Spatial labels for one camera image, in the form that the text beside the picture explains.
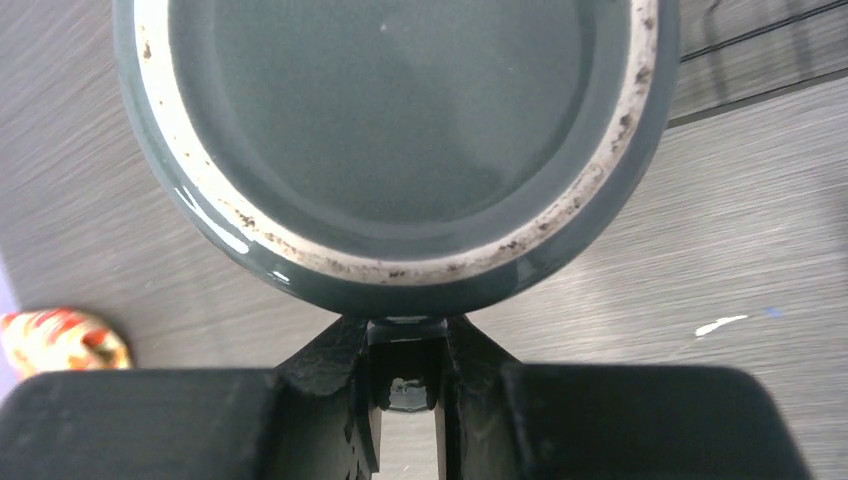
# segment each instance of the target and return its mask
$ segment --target wood grain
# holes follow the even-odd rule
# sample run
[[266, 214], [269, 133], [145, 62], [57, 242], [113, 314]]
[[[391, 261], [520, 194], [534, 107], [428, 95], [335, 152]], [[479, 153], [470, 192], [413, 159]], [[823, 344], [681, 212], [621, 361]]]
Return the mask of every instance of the wood grain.
[[[108, 2], [0, 7], [0, 249], [25, 307], [103, 314], [147, 367], [273, 365], [332, 321], [230, 262], [162, 193], [121, 104]], [[846, 112], [842, 80], [667, 132], [592, 247], [471, 318], [524, 360], [744, 368], [818, 477], [848, 478]], [[749, 318], [695, 339], [730, 315]], [[382, 478], [435, 478], [432, 417], [384, 422]]]

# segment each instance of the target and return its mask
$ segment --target gray wood surface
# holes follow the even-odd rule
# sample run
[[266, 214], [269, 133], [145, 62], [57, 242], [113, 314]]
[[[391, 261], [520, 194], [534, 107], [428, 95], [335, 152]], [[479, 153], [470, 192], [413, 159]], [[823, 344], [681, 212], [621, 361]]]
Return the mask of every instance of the gray wood surface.
[[[0, 11], [0, 250], [25, 307], [104, 315], [144, 367], [270, 366], [333, 320], [227, 260], [162, 193], [123, 112], [108, 2]], [[594, 245], [472, 320], [528, 361], [746, 369], [818, 476], [848, 478], [846, 125], [840, 80], [667, 132]], [[733, 315], [749, 318], [696, 340]], [[381, 477], [435, 478], [434, 432], [385, 415]]]

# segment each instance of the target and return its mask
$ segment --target plate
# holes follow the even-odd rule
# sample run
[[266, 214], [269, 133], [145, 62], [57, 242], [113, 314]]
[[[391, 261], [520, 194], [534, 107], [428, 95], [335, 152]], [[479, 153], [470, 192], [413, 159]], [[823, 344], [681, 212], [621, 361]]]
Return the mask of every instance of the plate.
[[315, 305], [467, 313], [556, 271], [664, 130], [675, 2], [116, 1], [154, 173], [232, 259]]

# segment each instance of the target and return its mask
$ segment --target black wire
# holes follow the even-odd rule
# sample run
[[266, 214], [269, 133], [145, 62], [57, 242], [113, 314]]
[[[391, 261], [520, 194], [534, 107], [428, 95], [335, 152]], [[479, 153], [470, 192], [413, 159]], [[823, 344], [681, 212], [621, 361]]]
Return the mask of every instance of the black wire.
[[716, 43], [715, 45], [710, 45], [708, 47], [701, 48], [699, 50], [695, 50], [694, 52], [687, 53], [680, 57], [680, 63], [685, 63], [690, 60], [694, 60], [698, 57], [703, 57], [704, 55], [717, 52], [722, 48], [729, 47], [731, 45], [735, 45], [737, 43], [744, 42], [745, 40], [750, 40], [752, 38], [759, 37], [760, 35], [764, 35], [769, 32], [773, 32], [778, 28], [785, 27], [787, 25], [791, 25], [796, 22], [800, 22], [802, 20], [807, 20], [808, 18], [815, 17], [816, 15], [821, 15], [822, 13], [829, 12], [834, 8], [844, 7], [848, 5], [848, 0], [837, 0], [835, 2], [830, 2], [828, 4], [822, 5], [820, 7], [813, 8], [806, 12], [799, 13], [797, 15], [792, 15], [791, 17], [784, 18], [778, 22], [770, 23], [768, 25], [764, 25], [759, 28], [755, 28], [750, 32], [743, 33], [742, 35], [737, 35], [732, 38], [728, 38], [727, 40], [722, 40], [721, 42]]

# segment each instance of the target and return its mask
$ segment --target gray plate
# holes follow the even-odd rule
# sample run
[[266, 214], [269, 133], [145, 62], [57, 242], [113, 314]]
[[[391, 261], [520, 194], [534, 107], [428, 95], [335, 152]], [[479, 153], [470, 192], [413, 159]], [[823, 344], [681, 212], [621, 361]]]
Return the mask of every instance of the gray plate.
[[321, 307], [465, 313], [611, 221], [662, 134], [675, 2], [115, 2], [153, 170]]

